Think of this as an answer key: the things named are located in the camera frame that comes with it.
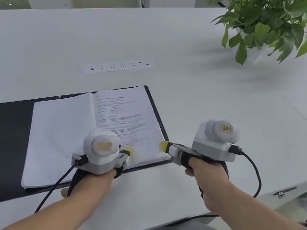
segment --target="electrical outlet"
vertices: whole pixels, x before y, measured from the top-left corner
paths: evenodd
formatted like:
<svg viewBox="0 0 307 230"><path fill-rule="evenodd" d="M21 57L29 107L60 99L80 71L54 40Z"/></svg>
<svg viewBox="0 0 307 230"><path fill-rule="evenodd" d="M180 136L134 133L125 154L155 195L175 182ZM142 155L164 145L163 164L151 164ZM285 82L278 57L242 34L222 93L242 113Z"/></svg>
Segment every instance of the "electrical outlet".
<svg viewBox="0 0 307 230"><path fill-rule="evenodd" d="M81 66L81 74L100 73L133 69L149 69L153 65L146 61L126 61L119 63L88 64Z"/></svg>

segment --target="white table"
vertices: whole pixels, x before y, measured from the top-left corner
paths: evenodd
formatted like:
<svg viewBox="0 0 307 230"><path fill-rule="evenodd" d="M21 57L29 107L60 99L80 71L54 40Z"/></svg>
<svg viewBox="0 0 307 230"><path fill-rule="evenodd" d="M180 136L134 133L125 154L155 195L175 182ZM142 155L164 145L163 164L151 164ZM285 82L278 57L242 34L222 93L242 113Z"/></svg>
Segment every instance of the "white table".
<svg viewBox="0 0 307 230"><path fill-rule="evenodd" d="M220 45L223 26L210 24L223 11L1 11L0 102L146 84L173 141L190 145L199 123L210 118L232 121L241 132L239 145L261 173L263 200L276 207L273 191L307 181L307 122L281 94L304 78L307 56L283 65L264 56L257 65L240 66ZM79 72L86 63L135 59L151 60L155 68ZM247 160L237 157L228 167L232 182L256 191ZM295 193L307 191L307 185L299 188ZM0 227L32 214L44 195L0 203ZM59 199L57 190L47 204ZM143 230L207 212L193 178L168 164L117 179L83 227Z"/></svg>

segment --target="notebook page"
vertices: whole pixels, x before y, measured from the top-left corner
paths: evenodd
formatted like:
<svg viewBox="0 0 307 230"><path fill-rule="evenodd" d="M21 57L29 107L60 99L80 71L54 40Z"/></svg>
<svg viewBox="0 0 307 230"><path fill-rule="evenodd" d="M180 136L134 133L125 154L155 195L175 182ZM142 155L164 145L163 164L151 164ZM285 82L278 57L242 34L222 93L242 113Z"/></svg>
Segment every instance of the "notebook page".
<svg viewBox="0 0 307 230"><path fill-rule="evenodd" d="M159 150L164 140L144 87L98 91L94 94L96 125L115 132L132 147L128 168L170 159Z"/></svg>
<svg viewBox="0 0 307 230"><path fill-rule="evenodd" d="M72 152L83 146L95 125L92 93L35 103L22 186L54 184L71 167Z"/></svg>

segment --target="black cable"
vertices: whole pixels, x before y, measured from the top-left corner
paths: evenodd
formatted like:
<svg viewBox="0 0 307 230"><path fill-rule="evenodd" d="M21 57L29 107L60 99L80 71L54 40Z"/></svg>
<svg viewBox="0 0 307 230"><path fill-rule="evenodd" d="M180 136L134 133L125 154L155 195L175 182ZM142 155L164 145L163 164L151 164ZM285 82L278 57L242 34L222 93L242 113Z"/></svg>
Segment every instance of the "black cable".
<svg viewBox="0 0 307 230"><path fill-rule="evenodd" d="M51 195L51 193L57 188L57 186L61 183L62 180L77 166L83 166L88 162L88 158L86 155L80 156L79 159L75 160L75 163L67 170L67 172L59 178L59 180L52 186L48 194L45 196L45 198L40 202L39 206L35 210L34 213L38 212L41 207L44 205L45 201L48 199L48 197Z"/></svg>
<svg viewBox="0 0 307 230"><path fill-rule="evenodd" d="M260 191L261 191L261 188L262 188L262 181L261 181L261 177L260 177L260 174L259 174L259 171L258 171L258 168L256 166L256 164L254 163L254 161L239 147L239 146L236 146L236 145L232 145L230 148L229 148L229 152L230 153L234 153L236 155L241 155L241 156L244 156L248 159L248 161L252 164L255 172L256 172L256 176L257 176L257 179L258 179L258 189L256 191L256 193L254 194L254 198L256 198ZM198 216L194 216L194 217L189 217L189 218L185 218L183 220L179 220L175 223L172 223L172 224L169 224L168 226L174 226L174 225L177 225L177 224L182 224L186 221L189 221L189 220L192 220L192 219L198 219L198 218L205 218L205 217L219 217L219 215L215 215L215 214L203 214L203 215L198 215Z"/></svg>
<svg viewBox="0 0 307 230"><path fill-rule="evenodd" d="M57 186L61 183L61 181L77 166L77 164L74 164L73 166L71 166L67 172L52 186L52 188L50 189L50 191L48 192L48 194L45 196L45 198L42 200L42 202L40 202L39 206L37 207L36 212L38 212L41 207L43 206L43 204L45 203L45 201L48 199L48 197L51 195L51 193L57 188Z"/></svg>
<svg viewBox="0 0 307 230"><path fill-rule="evenodd" d="M222 4L221 2L217 3L220 7L226 8L226 6L224 4Z"/></svg>
<svg viewBox="0 0 307 230"><path fill-rule="evenodd" d="M256 164L253 162L253 160L245 152L242 151L241 155L246 157L248 159L248 161L252 164L252 166L255 169L255 172L256 172L256 175L257 175L257 179L258 179L258 183L259 183L258 189L257 189L256 193L253 196L254 198L256 198L259 195L259 193L261 191L261 188L262 188L262 181L261 181L261 177L260 177L258 168L257 168Z"/></svg>

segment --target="black binder cover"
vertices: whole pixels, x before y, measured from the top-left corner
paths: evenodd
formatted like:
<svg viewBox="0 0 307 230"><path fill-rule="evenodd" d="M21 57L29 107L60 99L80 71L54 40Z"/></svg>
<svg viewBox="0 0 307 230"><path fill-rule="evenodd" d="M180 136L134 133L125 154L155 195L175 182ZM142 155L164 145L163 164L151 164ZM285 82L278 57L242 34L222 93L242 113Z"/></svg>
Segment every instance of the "black binder cover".
<svg viewBox="0 0 307 230"><path fill-rule="evenodd" d="M168 141L168 136L148 86L144 86L144 88L152 104L163 137ZM82 93L64 95L61 98L74 97L80 94ZM0 103L0 202L49 190L50 187L24 189L21 186L21 178L28 148L34 103L56 99L59 99L59 97ZM140 166L128 169L125 173L170 162L171 160L167 160ZM68 184L61 184L58 188L66 187Z"/></svg>

